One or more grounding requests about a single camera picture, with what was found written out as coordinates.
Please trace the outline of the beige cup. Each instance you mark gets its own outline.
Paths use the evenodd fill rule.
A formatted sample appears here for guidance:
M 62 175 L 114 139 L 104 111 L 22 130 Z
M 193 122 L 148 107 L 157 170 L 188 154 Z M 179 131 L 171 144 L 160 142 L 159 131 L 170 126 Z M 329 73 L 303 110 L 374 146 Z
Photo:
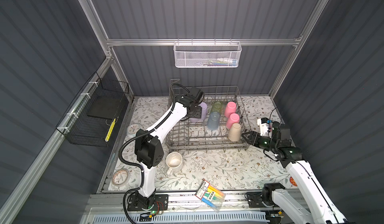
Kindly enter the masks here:
M 228 138 L 232 142 L 238 142 L 241 139 L 242 127 L 239 123 L 234 123 L 229 129 Z

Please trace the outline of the lilac cup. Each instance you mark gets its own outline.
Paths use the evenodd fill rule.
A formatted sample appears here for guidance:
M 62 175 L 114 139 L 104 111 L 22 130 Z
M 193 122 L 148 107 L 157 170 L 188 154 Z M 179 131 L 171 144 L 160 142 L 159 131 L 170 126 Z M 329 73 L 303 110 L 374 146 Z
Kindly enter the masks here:
M 207 117 L 208 106 L 205 102 L 200 103 L 199 106 L 202 108 L 202 115 L 200 121 L 204 121 Z

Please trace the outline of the green translucent cup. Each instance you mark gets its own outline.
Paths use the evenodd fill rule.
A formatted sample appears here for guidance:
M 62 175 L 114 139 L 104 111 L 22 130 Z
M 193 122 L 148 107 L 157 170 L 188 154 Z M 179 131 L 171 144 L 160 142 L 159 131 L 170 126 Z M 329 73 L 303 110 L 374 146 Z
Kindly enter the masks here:
M 216 101 L 213 103 L 211 107 L 210 113 L 218 113 L 219 115 L 222 114 L 223 104 L 220 101 Z

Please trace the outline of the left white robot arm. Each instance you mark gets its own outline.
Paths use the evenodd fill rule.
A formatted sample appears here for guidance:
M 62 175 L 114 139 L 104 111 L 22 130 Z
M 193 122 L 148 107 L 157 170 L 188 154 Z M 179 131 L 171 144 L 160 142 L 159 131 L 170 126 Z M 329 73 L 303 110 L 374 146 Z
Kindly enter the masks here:
M 157 165 L 163 160 L 163 142 L 173 127 L 186 118 L 200 118 L 205 94 L 199 88 L 190 89 L 180 84 L 170 86 L 172 102 L 166 113 L 147 130 L 140 129 L 135 140 L 135 155 L 141 169 L 141 184 L 135 197 L 150 208 L 155 202 Z

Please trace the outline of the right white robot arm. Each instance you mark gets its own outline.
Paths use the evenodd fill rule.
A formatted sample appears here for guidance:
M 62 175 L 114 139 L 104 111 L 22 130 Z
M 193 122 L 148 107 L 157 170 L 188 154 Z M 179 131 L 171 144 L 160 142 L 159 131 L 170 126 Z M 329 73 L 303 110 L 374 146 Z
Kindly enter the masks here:
M 296 201 L 280 183 L 265 184 L 262 204 L 280 207 L 295 224 L 346 224 L 347 218 L 336 207 L 316 178 L 300 148 L 292 145 L 290 128 L 278 121 L 261 118 L 259 131 L 242 133 L 243 140 L 265 152 L 266 157 L 279 162 L 296 182 L 307 207 Z

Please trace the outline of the pink cup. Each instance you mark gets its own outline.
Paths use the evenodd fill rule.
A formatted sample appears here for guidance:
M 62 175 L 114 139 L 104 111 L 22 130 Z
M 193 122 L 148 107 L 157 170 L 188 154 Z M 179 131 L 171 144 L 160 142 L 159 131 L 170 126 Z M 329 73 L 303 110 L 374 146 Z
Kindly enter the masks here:
M 227 129 L 231 129 L 232 125 L 240 122 L 240 116 L 237 113 L 232 113 L 226 122 Z
M 225 117 L 229 118 L 231 114 L 236 113 L 237 104 L 233 101 L 227 103 L 225 107 Z

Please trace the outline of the blue translucent cup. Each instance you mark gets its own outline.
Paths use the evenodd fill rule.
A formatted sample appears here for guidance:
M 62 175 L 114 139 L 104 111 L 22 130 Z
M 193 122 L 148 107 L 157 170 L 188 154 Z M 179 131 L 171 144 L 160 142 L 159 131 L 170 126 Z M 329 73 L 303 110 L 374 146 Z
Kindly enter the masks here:
M 207 128 L 209 130 L 212 130 L 212 131 L 215 131 L 219 128 L 220 126 L 220 118 L 221 118 L 221 114 L 218 113 L 218 112 L 211 112 L 209 114 L 209 118 L 208 118 L 208 121 L 207 121 Z

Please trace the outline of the purple cup front row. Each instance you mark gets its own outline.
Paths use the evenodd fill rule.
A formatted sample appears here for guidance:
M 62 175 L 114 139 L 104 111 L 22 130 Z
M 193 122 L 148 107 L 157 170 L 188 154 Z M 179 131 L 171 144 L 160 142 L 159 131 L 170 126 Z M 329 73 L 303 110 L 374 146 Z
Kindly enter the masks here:
M 201 119 L 200 118 L 190 118 L 189 119 L 189 122 L 191 122 L 191 123 L 197 123 L 197 122 L 199 122 Z

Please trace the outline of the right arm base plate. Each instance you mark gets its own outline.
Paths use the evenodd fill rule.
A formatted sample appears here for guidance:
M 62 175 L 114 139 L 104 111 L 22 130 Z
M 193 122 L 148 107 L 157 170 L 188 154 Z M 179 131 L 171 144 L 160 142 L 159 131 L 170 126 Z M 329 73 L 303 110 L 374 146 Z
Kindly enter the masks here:
M 245 198 L 248 201 L 250 208 L 267 208 L 270 207 L 270 202 L 266 192 L 247 192 Z

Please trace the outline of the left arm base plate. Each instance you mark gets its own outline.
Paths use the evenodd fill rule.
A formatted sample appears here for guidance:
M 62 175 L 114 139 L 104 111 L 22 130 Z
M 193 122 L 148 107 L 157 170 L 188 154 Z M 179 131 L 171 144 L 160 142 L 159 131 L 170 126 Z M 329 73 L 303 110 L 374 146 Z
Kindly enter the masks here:
M 153 194 L 148 198 L 138 192 L 129 195 L 127 200 L 128 211 L 166 211 L 168 209 L 169 195 Z

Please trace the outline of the white ceramic mug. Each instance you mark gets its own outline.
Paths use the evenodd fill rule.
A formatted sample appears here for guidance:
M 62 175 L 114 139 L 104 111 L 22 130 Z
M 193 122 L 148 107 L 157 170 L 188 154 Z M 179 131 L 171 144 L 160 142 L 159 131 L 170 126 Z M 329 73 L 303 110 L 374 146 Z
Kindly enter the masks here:
M 178 152 L 171 152 L 166 157 L 166 165 L 168 167 L 167 175 L 171 176 L 180 172 L 183 168 L 183 157 Z

